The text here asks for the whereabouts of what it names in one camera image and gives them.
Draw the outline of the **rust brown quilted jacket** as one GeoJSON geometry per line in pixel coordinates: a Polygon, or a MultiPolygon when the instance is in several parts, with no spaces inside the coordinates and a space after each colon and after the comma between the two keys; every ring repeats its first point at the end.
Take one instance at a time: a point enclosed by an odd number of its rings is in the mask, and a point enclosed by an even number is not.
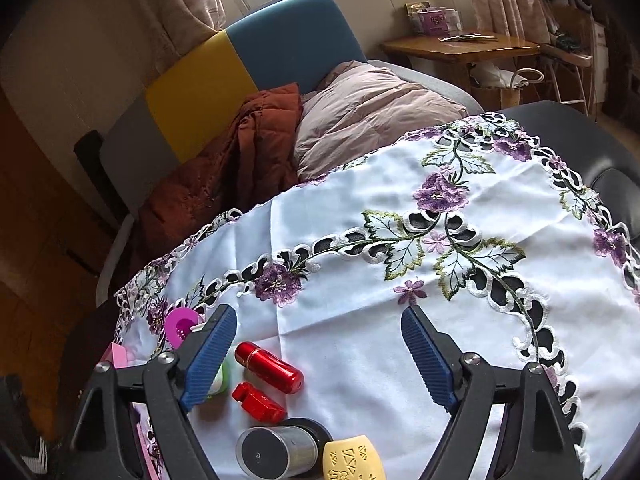
{"type": "Polygon", "coordinates": [[[150,258],[167,254],[232,208],[247,212],[298,183],[303,102],[295,82],[248,96],[228,130],[163,178],[139,210],[150,258]]]}

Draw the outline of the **red plastic block toy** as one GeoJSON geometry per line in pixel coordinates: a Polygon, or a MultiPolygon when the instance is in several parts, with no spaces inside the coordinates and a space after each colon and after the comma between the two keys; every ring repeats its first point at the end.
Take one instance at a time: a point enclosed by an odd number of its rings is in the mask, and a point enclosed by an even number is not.
{"type": "Polygon", "coordinates": [[[263,424],[277,425],[288,417],[288,412],[282,405],[249,382],[240,382],[231,396],[252,419],[263,424]]]}

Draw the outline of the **grey yellow blue sofa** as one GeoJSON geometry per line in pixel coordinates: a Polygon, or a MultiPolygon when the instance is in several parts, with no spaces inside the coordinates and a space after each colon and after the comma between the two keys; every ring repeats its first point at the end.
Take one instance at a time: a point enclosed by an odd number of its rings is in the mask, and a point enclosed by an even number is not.
{"type": "Polygon", "coordinates": [[[163,178],[228,130],[248,96],[295,82],[304,104],[337,65],[354,61],[387,67],[463,104],[468,116],[482,110],[449,82],[368,60],[334,0],[282,0],[247,15],[180,58],[101,134],[101,162],[129,214],[100,274],[99,300],[126,281],[134,256],[156,259],[144,251],[140,208],[163,178]]]}

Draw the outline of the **white floral embroidered tablecloth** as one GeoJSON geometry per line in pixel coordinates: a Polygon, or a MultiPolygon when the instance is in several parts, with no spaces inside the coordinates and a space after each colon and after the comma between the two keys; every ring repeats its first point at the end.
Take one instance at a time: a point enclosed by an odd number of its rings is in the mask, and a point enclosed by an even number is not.
{"type": "Polygon", "coordinates": [[[419,307],[491,364],[540,364],[601,478],[639,422],[638,234],[605,187],[501,114],[413,130],[147,264],[116,294],[115,339],[140,364],[171,312],[228,304],[237,341],[304,373],[276,394],[289,415],[364,434],[414,479],[448,420],[402,340],[419,307]]]}

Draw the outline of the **beige patterned curtain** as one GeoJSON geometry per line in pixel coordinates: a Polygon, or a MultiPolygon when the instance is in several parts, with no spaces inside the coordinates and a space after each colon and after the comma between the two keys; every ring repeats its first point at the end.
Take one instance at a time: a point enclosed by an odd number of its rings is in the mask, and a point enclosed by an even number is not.
{"type": "Polygon", "coordinates": [[[221,0],[136,0],[160,70],[224,29],[221,0]]]}

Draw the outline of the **black rolled mat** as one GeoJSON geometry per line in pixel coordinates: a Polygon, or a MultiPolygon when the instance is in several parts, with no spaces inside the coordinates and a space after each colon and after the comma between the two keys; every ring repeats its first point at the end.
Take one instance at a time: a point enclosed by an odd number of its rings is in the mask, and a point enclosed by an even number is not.
{"type": "Polygon", "coordinates": [[[104,144],[99,131],[90,130],[74,145],[74,153],[81,168],[96,188],[99,196],[107,206],[118,224],[121,224],[129,214],[129,209],[119,196],[110,177],[100,159],[100,151],[104,144]]]}

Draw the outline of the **silver black cylinder container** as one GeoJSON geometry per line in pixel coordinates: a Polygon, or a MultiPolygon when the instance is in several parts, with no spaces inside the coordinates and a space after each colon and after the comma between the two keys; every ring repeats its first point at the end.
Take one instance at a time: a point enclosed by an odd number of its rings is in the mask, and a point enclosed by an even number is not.
{"type": "Polygon", "coordinates": [[[329,430],[315,420],[296,417],[272,427],[252,427],[236,442],[235,456],[251,479],[320,479],[329,430]]]}

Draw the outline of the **wooden side table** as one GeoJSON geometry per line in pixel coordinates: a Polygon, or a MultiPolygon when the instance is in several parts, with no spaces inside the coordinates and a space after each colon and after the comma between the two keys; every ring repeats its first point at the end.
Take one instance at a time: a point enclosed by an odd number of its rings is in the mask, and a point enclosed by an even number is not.
{"type": "Polygon", "coordinates": [[[540,53],[538,44],[524,39],[503,36],[494,32],[480,32],[483,38],[476,41],[445,41],[430,36],[412,36],[385,41],[380,45],[390,62],[412,67],[411,61],[427,60],[437,66],[447,66],[446,81],[452,82],[480,99],[485,110],[503,110],[521,104],[521,91],[529,84],[544,80],[544,74],[536,68],[518,68],[518,60],[533,61],[540,53]],[[506,88],[481,87],[474,84],[471,70],[478,64],[498,65],[501,61],[511,61],[514,70],[506,88]]]}

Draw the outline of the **magenta plastic cup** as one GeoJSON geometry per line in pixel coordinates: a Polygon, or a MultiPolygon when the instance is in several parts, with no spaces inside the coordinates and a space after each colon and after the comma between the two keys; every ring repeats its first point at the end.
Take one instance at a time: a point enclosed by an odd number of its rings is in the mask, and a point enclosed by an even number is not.
{"type": "Polygon", "coordinates": [[[178,349],[187,336],[192,332],[192,327],[204,321],[198,312],[189,308],[175,308],[166,315],[164,323],[165,336],[171,348],[178,349]]]}

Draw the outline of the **yellow patterned oval soap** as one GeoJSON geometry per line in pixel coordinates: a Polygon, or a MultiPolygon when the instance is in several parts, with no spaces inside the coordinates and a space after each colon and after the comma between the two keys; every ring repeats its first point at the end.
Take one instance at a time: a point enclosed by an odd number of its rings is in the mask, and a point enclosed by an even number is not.
{"type": "Polygon", "coordinates": [[[385,480],[382,460],[364,435],[328,442],[323,449],[324,480],[385,480]]]}

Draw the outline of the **pink shallow cardboard box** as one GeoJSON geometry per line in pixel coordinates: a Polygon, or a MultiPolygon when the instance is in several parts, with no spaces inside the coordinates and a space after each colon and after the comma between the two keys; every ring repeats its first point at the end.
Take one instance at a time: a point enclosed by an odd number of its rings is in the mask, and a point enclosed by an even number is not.
{"type": "MultiPolygon", "coordinates": [[[[127,350],[120,344],[115,344],[114,342],[111,342],[107,346],[101,360],[111,362],[116,368],[128,367],[130,365],[127,350]]],[[[151,460],[149,450],[146,447],[146,439],[143,432],[142,422],[137,422],[136,430],[141,444],[142,457],[146,472],[149,474],[150,479],[158,480],[157,472],[151,460]]]]}

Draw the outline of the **white green square dispenser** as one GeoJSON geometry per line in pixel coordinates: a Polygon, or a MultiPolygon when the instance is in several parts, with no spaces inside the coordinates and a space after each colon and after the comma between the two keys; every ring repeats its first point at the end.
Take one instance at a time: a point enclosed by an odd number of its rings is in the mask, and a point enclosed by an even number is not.
{"type": "Polygon", "coordinates": [[[229,385],[229,364],[227,359],[222,360],[221,366],[218,368],[214,381],[208,389],[207,400],[212,400],[215,396],[223,394],[229,385]]]}

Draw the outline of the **red metallic lipstick tube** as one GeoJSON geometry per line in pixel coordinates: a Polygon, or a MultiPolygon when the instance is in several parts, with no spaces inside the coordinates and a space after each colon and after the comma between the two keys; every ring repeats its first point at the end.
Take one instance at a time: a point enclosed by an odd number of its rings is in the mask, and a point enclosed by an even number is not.
{"type": "Polygon", "coordinates": [[[303,388],[304,374],[301,370],[254,342],[240,342],[234,350],[234,358],[263,382],[284,394],[298,393],[303,388]]]}

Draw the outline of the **black leather chair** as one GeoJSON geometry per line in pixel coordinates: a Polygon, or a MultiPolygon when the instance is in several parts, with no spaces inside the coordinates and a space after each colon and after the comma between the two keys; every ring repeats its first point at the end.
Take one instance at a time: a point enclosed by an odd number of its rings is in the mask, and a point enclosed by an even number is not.
{"type": "Polygon", "coordinates": [[[596,190],[615,222],[624,222],[632,246],[639,246],[639,162],[612,134],[574,108],[539,101],[506,108],[530,136],[552,148],[596,190]]]}

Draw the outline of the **pale pink quilted blanket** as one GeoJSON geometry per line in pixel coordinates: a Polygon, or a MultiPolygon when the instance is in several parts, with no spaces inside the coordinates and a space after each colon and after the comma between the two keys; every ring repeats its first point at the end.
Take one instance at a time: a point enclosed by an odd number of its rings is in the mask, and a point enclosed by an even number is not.
{"type": "Polygon", "coordinates": [[[387,67],[342,63],[304,97],[294,146],[298,180],[318,179],[409,131],[468,115],[463,104],[387,67]]]}

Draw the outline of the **purple box on side table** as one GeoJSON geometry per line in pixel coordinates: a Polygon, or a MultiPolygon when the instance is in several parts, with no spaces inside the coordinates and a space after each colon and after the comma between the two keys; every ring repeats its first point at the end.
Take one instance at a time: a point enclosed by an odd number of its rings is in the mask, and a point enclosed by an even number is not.
{"type": "Polygon", "coordinates": [[[446,6],[431,6],[427,1],[405,4],[412,31],[419,36],[443,37],[462,31],[458,11],[446,6]]]}

